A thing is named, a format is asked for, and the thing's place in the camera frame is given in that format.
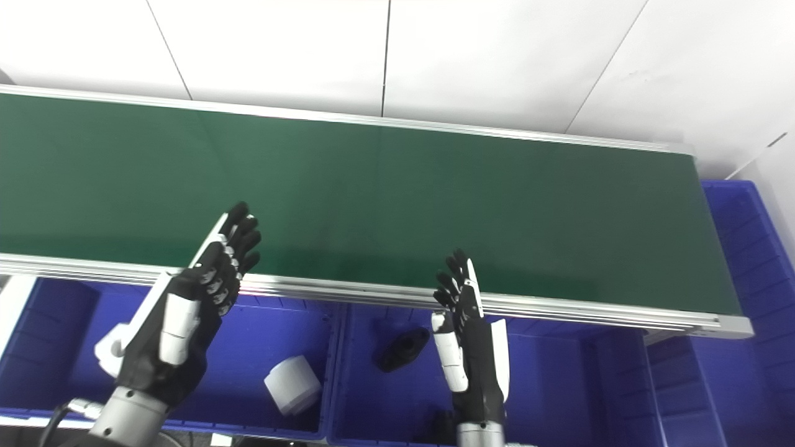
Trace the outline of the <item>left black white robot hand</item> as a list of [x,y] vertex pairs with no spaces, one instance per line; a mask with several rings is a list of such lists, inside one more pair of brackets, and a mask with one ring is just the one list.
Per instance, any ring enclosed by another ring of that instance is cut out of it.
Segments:
[[207,371],[207,351],[237,303],[242,278],[260,260],[258,220],[246,202],[221,215],[188,266],[163,271],[134,316],[94,346],[117,387],[168,408],[192,393]]

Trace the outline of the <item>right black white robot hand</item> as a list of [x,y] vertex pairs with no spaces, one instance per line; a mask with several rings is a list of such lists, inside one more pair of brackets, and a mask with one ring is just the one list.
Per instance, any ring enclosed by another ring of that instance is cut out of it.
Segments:
[[434,298],[442,309],[432,312],[431,327],[445,380],[453,396],[457,425],[504,425],[509,390],[505,324],[489,322],[472,259],[457,249],[445,260],[448,272],[437,273]]

